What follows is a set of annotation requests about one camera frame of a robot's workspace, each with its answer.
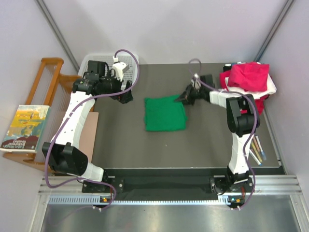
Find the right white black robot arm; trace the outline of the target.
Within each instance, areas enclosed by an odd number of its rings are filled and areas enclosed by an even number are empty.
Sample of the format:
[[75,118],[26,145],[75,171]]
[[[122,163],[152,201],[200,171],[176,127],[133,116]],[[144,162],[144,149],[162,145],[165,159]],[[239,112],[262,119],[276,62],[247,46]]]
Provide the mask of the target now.
[[251,94],[216,89],[211,74],[200,76],[195,73],[191,83],[175,102],[194,105],[195,101],[200,99],[226,110],[227,125],[232,133],[232,154],[225,181],[223,184],[214,186],[214,190],[223,188],[221,192],[237,191],[249,182],[250,144],[260,125],[254,97]]

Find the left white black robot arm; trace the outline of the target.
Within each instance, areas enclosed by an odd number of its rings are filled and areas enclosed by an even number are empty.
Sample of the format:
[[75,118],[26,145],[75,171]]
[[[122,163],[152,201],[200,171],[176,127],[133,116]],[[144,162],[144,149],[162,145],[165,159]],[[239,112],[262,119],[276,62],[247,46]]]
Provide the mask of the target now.
[[121,103],[133,99],[130,91],[132,81],[126,82],[125,93],[121,91],[124,74],[128,70],[129,65],[118,58],[113,59],[111,68],[103,61],[88,61],[86,72],[72,84],[70,103],[60,128],[51,142],[45,142],[42,146],[51,170],[92,180],[98,191],[108,189],[110,183],[104,177],[103,168],[92,164],[79,149],[80,137],[96,96],[107,95]]

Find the green t shirt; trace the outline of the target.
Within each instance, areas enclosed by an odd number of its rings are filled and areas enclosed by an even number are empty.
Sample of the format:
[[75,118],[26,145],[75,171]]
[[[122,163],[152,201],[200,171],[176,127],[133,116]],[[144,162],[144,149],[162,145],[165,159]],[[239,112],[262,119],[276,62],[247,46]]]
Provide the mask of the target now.
[[144,99],[145,130],[150,132],[181,131],[186,129],[184,105],[176,101],[179,94],[162,98]]

